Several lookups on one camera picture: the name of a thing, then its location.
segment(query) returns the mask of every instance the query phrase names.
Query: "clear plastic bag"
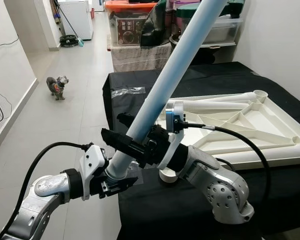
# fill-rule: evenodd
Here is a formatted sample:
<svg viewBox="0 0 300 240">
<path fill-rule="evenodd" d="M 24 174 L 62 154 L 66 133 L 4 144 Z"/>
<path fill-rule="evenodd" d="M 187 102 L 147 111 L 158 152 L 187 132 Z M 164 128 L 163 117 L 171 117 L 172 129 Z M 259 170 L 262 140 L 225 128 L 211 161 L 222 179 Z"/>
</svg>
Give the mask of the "clear plastic bag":
<svg viewBox="0 0 300 240">
<path fill-rule="evenodd" d="M 144 183 L 144 179 L 142 177 L 141 168 L 139 167 L 139 163 L 136 161 L 132 161 L 128 167 L 127 178 L 135 178 L 138 177 L 138 180 L 133 185 L 139 185 Z"/>
<path fill-rule="evenodd" d="M 119 90 L 114 90 L 111 92 L 111 98 L 115 98 L 117 96 L 121 96 L 124 94 L 145 94 L 146 89 L 144 86 L 134 86 L 129 88 L 122 88 Z"/>
</svg>

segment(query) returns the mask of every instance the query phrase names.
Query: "cloth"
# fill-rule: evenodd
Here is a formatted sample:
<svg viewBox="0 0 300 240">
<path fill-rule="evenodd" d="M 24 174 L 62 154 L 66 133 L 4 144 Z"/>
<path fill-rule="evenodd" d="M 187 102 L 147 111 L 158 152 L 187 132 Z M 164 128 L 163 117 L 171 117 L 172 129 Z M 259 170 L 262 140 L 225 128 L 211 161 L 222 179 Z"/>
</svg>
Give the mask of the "cloth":
<svg viewBox="0 0 300 240">
<path fill-rule="evenodd" d="M 107 46 L 115 72 L 162 69 L 172 52 L 170 43 L 154 47 L 112 46 L 110 36 Z"/>
<path fill-rule="evenodd" d="M 126 133 L 116 119 L 119 113 L 136 115 L 160 74 L 160 70 L 109 74 L 103 99 L 110 129 Z M 144 94 L 111 98 L 111 91 L 144 87 Z M 238 62 L 190 66 L 172 97 L 237 94 L 264 90 L 272 101 L 300 123 L 300 101 L 277 83 L 258 75 Z M 300 227 L 300 165 L 271 169 L 272 185 L 267 205 L 260 208 L 264 193 L 263 169 L 240 171 L 249 189 L 256 214 L 248 224 L 223 225 L 214 220 L 205 197 L 188 182 L 163 185 L 156 168 L 141 171 L 143 184 L 119 193 L 121 231 L 119 240 L 206 239 L 254 240 Z"/>
</svg>

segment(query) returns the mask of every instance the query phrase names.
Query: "orange lid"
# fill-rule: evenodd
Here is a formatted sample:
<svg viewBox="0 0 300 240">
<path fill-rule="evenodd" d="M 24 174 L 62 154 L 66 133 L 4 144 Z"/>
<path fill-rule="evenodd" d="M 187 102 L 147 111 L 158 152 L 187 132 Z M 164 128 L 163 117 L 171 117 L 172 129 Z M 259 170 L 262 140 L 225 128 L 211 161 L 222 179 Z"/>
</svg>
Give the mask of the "orange lid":
<svg viewBox="0 0 300 240">
<path fill-rule="evenodd" d="M 107 10 L 114 11 L 114 12 L 125 12 L 127 10 L 150 12 L 156 4 L 157 4 L 156 2 L 129 3 L 126 0 L 106 1 L 105 8 Z"/>
</svg>

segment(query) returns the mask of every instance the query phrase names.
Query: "baseboard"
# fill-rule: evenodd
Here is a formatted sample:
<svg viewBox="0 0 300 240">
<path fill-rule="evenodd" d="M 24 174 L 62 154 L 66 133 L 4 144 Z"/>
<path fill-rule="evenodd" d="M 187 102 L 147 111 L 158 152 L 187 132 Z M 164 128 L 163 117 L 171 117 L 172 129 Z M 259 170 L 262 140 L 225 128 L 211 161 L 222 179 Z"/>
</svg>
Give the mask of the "baseboard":
<svg viewBox="0 0 300 240">
<path fill-rule="evenodd" d="M 0 129 L 0 146 L 38 84 L 39 81 L 37 78 L 35 78 L 25 94 L 22 96 L 21 100 L 18 102 L 16 108 L 12 111 L 11 116 L 4 122 L 2 128 Z"/>
<path fill-rule="evenodd" d="M 60 48 L 61 48 L 61 44 L 59 43 L 58 46 L 56 46 L 56 47 L 49 47 L 49 51 L 50 52 L 57 52 L 57 51 L 60 50 Z"/>
</svg>

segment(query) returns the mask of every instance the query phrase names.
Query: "light blue pipe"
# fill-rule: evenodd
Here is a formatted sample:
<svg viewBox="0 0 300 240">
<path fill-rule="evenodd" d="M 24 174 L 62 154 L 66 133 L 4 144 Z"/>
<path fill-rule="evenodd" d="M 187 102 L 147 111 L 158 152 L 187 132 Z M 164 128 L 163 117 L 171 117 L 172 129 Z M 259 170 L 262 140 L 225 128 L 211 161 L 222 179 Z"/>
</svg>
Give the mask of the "light blue pipe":
<svg viewBox="0 0 300 240">
<path fill-rule="evenodd" d="M 146 138 L 227 1 L 202 0 L 200 3 L 126 133 L 135 141 L 141 143 Z M 130 156 L 117 151 L 106 169 L 108 176 L 114 180 L 125 178 L 132 160 Z"/>
</svg>

